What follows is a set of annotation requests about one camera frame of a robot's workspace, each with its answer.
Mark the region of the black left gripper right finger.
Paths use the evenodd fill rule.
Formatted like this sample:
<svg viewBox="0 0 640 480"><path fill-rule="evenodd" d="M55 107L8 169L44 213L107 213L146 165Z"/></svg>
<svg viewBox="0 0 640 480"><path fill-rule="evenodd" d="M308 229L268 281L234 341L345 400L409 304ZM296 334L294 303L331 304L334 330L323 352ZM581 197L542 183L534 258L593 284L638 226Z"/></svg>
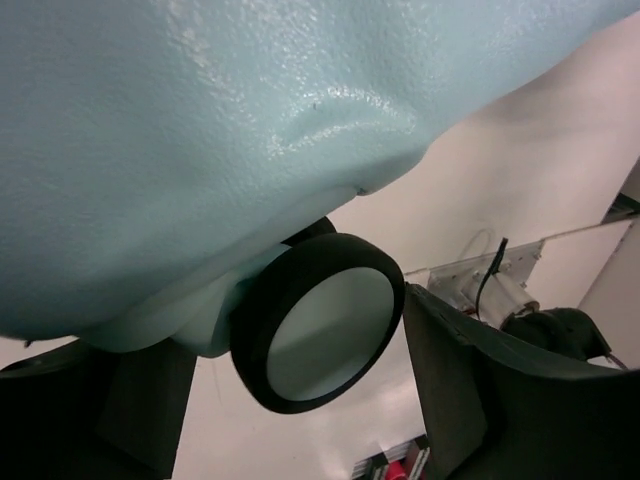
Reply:
<svg viewBox="0 0 640 480"><path fill-rule="evenodd" d="M639 374L530 345L408 285L430 479L635 479Z"/></svg>

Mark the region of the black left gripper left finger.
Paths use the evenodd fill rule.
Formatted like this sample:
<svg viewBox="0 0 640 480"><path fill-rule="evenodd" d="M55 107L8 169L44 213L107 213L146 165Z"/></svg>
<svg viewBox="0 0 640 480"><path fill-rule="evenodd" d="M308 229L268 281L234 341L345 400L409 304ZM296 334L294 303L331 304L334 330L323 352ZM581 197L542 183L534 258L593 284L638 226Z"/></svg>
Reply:
<svg viewBox="0 0 640 480"><path fill-rule="evenodd" d="M4 479L169 479L195 356L74 341L1 370Z"/></svg>

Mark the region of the light blue suitcase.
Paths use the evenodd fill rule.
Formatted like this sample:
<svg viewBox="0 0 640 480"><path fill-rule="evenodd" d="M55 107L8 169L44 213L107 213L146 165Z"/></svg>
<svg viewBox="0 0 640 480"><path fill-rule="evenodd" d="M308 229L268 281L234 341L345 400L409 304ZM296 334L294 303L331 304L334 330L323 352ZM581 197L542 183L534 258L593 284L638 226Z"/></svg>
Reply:
<svg viewBox="0 0 640 480"><path fill-rule="evenodd" d="M133 345L635 1L5 1L1 333Z"/></svg>

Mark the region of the lid lower wheel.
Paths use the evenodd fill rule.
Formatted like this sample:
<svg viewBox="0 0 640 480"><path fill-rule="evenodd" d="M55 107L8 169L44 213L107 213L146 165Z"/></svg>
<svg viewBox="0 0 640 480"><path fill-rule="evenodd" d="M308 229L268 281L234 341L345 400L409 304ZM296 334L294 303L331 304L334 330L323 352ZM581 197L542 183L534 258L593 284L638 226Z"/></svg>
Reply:
<svg viewBox="0 0 640 480"><path fill-rule="evenodd" d="M232 310L230 352L261 406L298 414L371 369L398 327L405 282L393 258L326 217L284 245Z"/></svg>

